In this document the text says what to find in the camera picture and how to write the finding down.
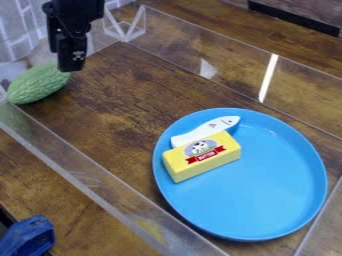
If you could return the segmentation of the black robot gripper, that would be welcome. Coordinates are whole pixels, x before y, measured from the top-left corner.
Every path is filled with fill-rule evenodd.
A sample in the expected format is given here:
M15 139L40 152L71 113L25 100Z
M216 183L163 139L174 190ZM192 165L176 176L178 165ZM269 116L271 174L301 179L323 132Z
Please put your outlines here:
M52 53L57 50L57 68L61 72L80 71L87 57L84 37L91 23L104 16L104 0L49 0L41 9L49 49Z

